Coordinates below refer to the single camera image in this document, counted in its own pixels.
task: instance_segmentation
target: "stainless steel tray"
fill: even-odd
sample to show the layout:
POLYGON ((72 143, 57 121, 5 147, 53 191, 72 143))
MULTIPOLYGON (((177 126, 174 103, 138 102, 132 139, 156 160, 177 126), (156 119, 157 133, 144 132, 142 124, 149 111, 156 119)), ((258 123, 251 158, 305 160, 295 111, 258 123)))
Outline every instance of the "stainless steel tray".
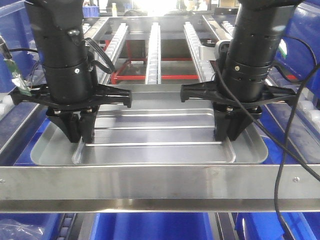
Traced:
POLYGON ((103 105, 91 144, 69 143, 50 124, 31 152, 38 165, 158 165, 261 163, 268 155, 251 125, 233 142, 214 140, 210 101, 180 101, 173 85, 126 86, 132 108, 103 105))

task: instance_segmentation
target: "blue plastic bin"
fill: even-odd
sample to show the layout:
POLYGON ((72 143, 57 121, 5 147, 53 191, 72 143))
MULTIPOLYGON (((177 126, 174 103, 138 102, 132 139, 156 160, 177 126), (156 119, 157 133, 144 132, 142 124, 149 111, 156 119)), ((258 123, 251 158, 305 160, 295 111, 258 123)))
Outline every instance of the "blue plastic bin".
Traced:
POLYGON ((0 214, 0 220, 4 220, 4 219, 12 219, 21 224, 34 225, 37 227, 44 228, 41 240, 51 240, 58 237, 61 214, 58 214, 58 213, 0 214))
MULTIPOLYGON (((18 1, 9 5, 12 1, 0 1, 0 34, 6 41, 9 48, 29 48, 30 42, 33 40, 33 35, 30 28, 29 19, 24 1, 18 1)), ((33 56, 27 52, 12 53, 13 59, 18 64, 24 77, 26 77, 35 61, 33 56)), ((0 93, 7 93, 14 88, 11 82, 11 74, 7 65, 3 61, 3 56, 0 54, 0 93)))
POLYGON ((207 213, 97 213, 90 240, 214 240, 207 213))
POLYGON ((98 6, 84 6, 82 7, 83 16, 85 18, 99 17, 99 7, 98 6))

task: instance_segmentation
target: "stainless steel frame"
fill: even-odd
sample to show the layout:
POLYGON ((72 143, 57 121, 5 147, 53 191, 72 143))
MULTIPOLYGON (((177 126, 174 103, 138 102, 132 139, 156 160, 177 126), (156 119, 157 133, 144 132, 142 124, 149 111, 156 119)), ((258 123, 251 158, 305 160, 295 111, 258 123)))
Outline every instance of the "stainless steel frame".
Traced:
MULTIPOLYGON (((123 20, 110 23, 110 19, 100 31, 108 29, 111 34, 117 21, 123 20)), ((161 27, 170 19, 161 19, 161 27)), ((137 20, 126 18, 131 23, 137 20)), ((181 17, 177 26, 182 23, 183 29, 184 22, 181 17)), ((203 27, 199 24, 195 30, 203 27)), ((309 166, 320 174, 320 164, 309 166)), ((236 163, 0 166, 0 212, 274 211, 278 167, 236 163)), ((320 211, 320 184, 299 165, 284 167, 279 192, 283 211, 320 211)))

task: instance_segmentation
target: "black cable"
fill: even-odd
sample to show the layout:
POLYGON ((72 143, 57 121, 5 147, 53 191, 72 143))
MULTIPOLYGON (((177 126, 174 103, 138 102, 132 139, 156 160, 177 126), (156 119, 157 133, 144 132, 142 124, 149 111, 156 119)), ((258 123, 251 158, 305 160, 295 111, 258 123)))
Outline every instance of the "black cable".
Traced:
POLYGON ((285 35, 284 37, 285 37, 285 38, 288 38, 288 39, 293 39, 293 40, 296 40, 296 41, 302 43, 302 44, 308 49, 308 51, 310 52, 310 54, 311 54, 311 56, 312 56, 312 60, 313 60, 314 66, 317 65, 316 55, 315 55, 314 51, 312 50, 311 46, 310 46, 307 42, 305 42, 304 40, 302 40, 302 39, 300 39, 300 38, 294 37, 294 36, 287 36, 287 35, 285 35))
POLYGON ((99 56, 103 59, 105 64, 107 64, 111 72, 114 72, 116 70, 115 65, 113 64, 111 59, 108 57, 108 55, 100 48, 100 46, 90 37, 87 37, 84 40, 99 54, 99 56))
POLYGON ((25 48, 25 47, 12 48, 12 49, 9 49, 9 51, 10 51, 11 53, 13 53, 13 52, 20 52, 20 51, 38 53, 38 50, 31 49, 31 48, 25 48))
MULTIPOLYGON (((306 48, 309 50, 311 55, 312 55, 314 68, 315 69, 316 68, 319 69, 319 67, 317 67, 317 59, 316 59, 315 53, 312 50, 312 48, 306 42, 304 42, 303 40, 301 40, 299 38, 296 38, 296 37, 291 37, 291 36, 285 36, 285 37, 291 38, 291 39, 295 39, 295 40, 303 43, 306 46, 306 48)), ((304 80, 301 81, 301 85, 300 85, 300 87, 299 87, 299 89, 298 89, 298 91, 296 93, 296 97, 295 97, 294 103, 292 105, 292 110, 291 110, 288 122, 286 124, 285 131, 284 131, 284 143, 283 144, 284 144, 284 146, 286 148, 288 147, 289 132, 290 132, 290 128, 292 126, 292 122, 294 120, 294 117, 295 117, 295 114, 296 114, 296 111, 297 111, 299 97, 300 97, 303 89, 305 88, 305 86, 307 85, 309 80, 311 79, 311 76, 309 77, 309 75, 308 75, 304 80)), ((282 153, 282 158, 281 158, 281 161, 280 161, 278 173, 277 173, 276 179, 275 179, 273 201, 274 201, 274 208, 275 208, 276 216, 277 216, 277 218, 278 218, 278 220, 279 220, 279 222, 281 224, 282 229, 284 230, 286 238, 287 239, 294 239, 293 234, 292 234, 292 232, 290 230, 290 227, 288 226, 288 224, 286 223, 286 220, 284 219, 283 215, 281 214, 280 207, 279 207, 279 186, 280 186, 280 180, 281 180, 282 172, 283 172, 283 169, 284 169, 284 165, 285 165, 285 162, 286 162, 286 157, 287 157, 287 153, 284 151, 282 153)))
MULTIPOLYGON (((220 82, 223 86, 223 88, 225 89, 225 91, 231 96, 231 98, 237 103, 237 105, 243 110, 243 112, 271 139, 273 140, 282 150, 284 153, 286 154, 289 154, 293 159, 295 159, 308 173, 310 173, 314 178, 316 178, 319 182, 320 182, 320 175, 318 175, 312 168, 310 168, 300 157, 297 157, 295 154, 293 154, 286 145, 280 143, 260 122, 258 122, 254 117, 252 117, 252 115, 248 112, 248 110, 243 106, 243 104, 237 99, 237 97, 230 91, 230 89, 228 88, 228 86, 226 85, 226 83, 224 82, 223 78, 222 78, 222 74, 220 72, 220 69, 215 65, 213 64, 213 67, 214 67, 214 70, 216 71, 216 73, 218 74, 218 77, 220 78, 220 82)), ((299 94, 301 94, 302 92, 302 89, 304 88, 305 84, 308 83, 308 81, 311 79, 311 77, 315 74, 315 72, 320 68, 320 63, 317 64, 313 70, 307 75, 307 77, 302 81, 303 84, 301 84, 300 88, 299 88, 299 91, 297 92, 297 97, 295 99, 295 102, 294 102, 294 108, 292 109, 292 112, 290 114, 290 119, 288 121, 288 124, 287 125, 287 128, 286 128, 286 135, 288 136, 289 135, 289 130, 290 130, 290 126, 291 126, 291 123, 292 123, 292 119, 295 115, 295 112, 296 112, 296 108, 297 108, 297 105, 298 105, 298 101, 299 101, 299 94)), ((284 167, 284 163, 285 161, 281 161, 281 164, 279 166, 279 169, 280 169, 280 174, 279 174, 279 170, 278 170, 278 175, 277 175, 277 179, 278 179, 278 182, 280 182, 280 177, 281 177, 281 172, 282 172, 282 169, 284 167)), ((275 188, 275 193, 278 193, 278 190, 279 190, 279 186, 278 188, 276 189, 275 188)), ((280 212, 279 211, 279 205, 278 205, 278 195, 276 195, 276 201, 275 203, 277 204, 277 209, 276 211, 278 211, 278 213, 280 212)), ((288 225, 286 224, 286 221, 285 219, 283 218, 283 216, 280 215, 279 217, 279 221, 280 221, 280 224, 283 228, 283 230, 285 231, 285 237, 289 238, 289 239, 293 239, 294 240, 294 237, 293 237, 293 234, 291 233, 290 231, 290 228, 288 227, 288 225)))

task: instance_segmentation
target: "bolt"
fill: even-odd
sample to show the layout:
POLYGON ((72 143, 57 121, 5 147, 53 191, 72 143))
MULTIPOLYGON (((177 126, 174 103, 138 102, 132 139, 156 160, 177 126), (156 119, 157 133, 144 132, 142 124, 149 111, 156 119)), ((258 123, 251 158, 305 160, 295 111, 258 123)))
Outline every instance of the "bolt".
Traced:
POLYGON ((59 115, 61 113, 61 111, 58 110, 58 109, 54 109, 53 112, 54 112, 55 115, 59 115))
POLYGON ((298 183, 300 181, 300 177, 296 176, 292 179, 294 183, 298 183))

